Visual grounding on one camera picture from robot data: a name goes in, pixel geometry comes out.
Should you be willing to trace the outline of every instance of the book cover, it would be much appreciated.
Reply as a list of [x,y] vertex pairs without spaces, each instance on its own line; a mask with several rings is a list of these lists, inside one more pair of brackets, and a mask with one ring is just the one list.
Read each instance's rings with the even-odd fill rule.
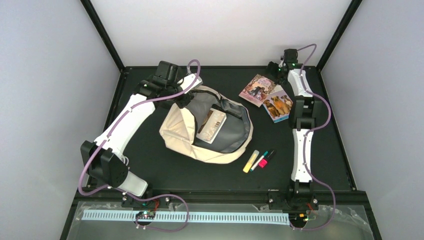
[[211,108],[199,127],[196,137],[209,144],[213,143],[226,119],[225,112]]
[[293,101],[281,86],[277,86],[263,102],[263,107],[274,123],[288,119],[292,106]]
[[275,87],[276,84],[273,81],[257,74],[240,92],[239,96],[260,107]]

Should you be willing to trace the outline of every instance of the dog picture on book cover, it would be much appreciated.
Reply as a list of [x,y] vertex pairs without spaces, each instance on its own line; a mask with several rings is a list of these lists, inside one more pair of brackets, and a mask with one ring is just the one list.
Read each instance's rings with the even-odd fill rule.
[[271,97],[271,100],[273,101],[273,105],[281,115],[286,115],[290,113],[291,107],[285,101],[281,100],[280,96],[273,96]]

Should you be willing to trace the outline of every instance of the black work surface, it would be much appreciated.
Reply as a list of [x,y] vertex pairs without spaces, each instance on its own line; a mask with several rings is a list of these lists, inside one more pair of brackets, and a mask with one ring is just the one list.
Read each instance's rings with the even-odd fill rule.
[[[239,93],[265,67],[202,67],[203,85],[211,87],[225,97],[242,103],[253,123],[253,137],[245,153],[229,164],[211,164],[194,160],[165,147],[159,128],[168,110],[158,108],[136,131],[125,148],[130,170],[146,180],[157,190],[168,191],[267,191],[285,190],[290,182],[294,162],[294,140],[288,120],[273,123],[263,106],[257,107],[239,97]],[[156,67],[127,67],[126,79],[119,101],[112,112],[112,119],[127,104],[139,81],[154,74]],[[313,92],[323,96],[323,86],[315,67],[307,67],[306,77]],[[293,99],[290,85],[283,85]],[[324,123],[327,110],[322,109],[318,125]],[[254,150],[263,154],[276,149],[276,155],[265,168],[253,172],[242,171]],[[350,191],[348,167],[343,147],[338,138],[334,119],[329,125],[314,132],[311,146],[312,173],[329,184],[335,191]],[[314,183],[315,190],[327,188]]]

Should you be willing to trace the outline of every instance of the gray wall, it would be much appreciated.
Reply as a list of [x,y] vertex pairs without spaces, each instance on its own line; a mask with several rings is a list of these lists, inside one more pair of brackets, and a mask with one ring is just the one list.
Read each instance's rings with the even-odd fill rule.
[[1,239],[58,239],[119,72],[80,1],[0,1]]
[[323,78],[383,239],[422,239],[424,4],[363,1]]
[[[126,66],[263,65],[318,44],[317,64],[351,0],[91,0]],[[299,52],[306,59],[307,51]]]

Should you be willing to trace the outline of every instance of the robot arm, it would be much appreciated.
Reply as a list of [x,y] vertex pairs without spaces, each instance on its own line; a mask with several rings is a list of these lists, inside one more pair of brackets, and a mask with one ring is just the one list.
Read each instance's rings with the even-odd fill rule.
[[189,91],[202,84],[202,79],[196,78],[195,74],[189,74],[183,78],[182,76],[177,65],[161,61],[155,75],[138,84],[124,109],[106,131],[94,142],[85,141],[82,144],[81,155],[86,165],[94,151],[104,142],[87,170],[91,177],[136,196],[143,195],[148,184],[129,171],[124,150],[140,125],[155,111],[156,106],[169,107],[173,103],[183,103],[189,101],[190,96],[183,94],[176,98],[158,101],[156,105],[153,101],[140,104],[141,102],[175,95],[184,90]]
[[304,206],[312,200],[312,177],[305,163],[311,169],[311,142],[314,132],[311,131],[306,138],[305,134],[316,127],[316,118],[322,104],[319,99],[315,99],[310,94],[312,91],[306,72],[304,70],[300,72],[301,66],[302,63],[298,63],[298,51],[286,49],[280,65],[270,62],[267,68],[279,80],[279,84],[289,82],[294,92],[294,101],[288,117],[294,139],[294,163],[286,198],[288,205],[292,208]]

